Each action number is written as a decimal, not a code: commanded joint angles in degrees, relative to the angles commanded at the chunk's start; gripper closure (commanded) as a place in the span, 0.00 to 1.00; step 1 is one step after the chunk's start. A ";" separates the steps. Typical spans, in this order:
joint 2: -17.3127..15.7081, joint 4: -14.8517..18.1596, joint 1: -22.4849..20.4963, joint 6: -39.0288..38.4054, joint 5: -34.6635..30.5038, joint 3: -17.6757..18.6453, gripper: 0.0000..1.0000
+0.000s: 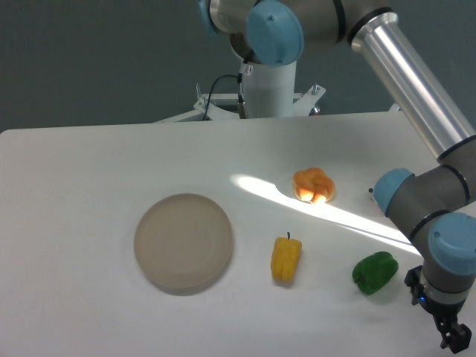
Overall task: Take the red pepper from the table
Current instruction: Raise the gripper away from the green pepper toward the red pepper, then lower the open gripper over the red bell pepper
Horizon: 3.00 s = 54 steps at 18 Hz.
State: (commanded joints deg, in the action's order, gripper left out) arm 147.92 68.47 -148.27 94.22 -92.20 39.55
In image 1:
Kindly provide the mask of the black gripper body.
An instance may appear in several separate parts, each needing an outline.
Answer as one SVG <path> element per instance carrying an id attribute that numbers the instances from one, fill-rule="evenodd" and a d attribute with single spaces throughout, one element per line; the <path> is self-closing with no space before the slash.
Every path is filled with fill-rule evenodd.
<path id="1" fill-rule="evenodd" d="M 424 309 L 430 313 L 435 321 L 435 324 L 457 324 L 458 314 L 463 308 L 465 299 L 455 303 L 452 301 L 440 302 L 429 295 L 425 296 Z"/>

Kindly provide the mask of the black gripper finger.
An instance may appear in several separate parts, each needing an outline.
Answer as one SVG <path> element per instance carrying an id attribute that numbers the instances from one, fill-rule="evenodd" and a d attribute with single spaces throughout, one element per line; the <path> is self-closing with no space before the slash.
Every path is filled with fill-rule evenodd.
<path id="1" fill-rule="evenodd" d="M 442 336 L 440 347 L 449 348 L 452 352 L 461 352 L 470 345 L 470 329 L 465 324 L 459 324 L 457 316 L 436 316 L 434 318 L 437 330 Z"/>

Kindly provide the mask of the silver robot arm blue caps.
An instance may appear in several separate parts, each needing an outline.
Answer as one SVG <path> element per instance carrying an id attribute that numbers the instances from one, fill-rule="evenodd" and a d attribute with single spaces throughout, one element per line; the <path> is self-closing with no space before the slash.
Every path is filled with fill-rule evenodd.
<path id="1" fill-rule="evenodd" d="M 295 113 L 295 66 L 309 43 L 348 42 L 369 63 L 396 105 L 438 161 L 416 176 L 383 175 L 373 188 L 382 213 L 422 255 L 405 284 L 412 302 L 431 314 L 442 347 L 465 350 L 471 330 L 457 315 L 475 281 L 475 218 L 461 208 L 475 200 L 475 130 L 398 26 L 386 1 L 200 1 L 210 35 L 226 33 L 242 59 L 237 110 L 241 118 Z"/>

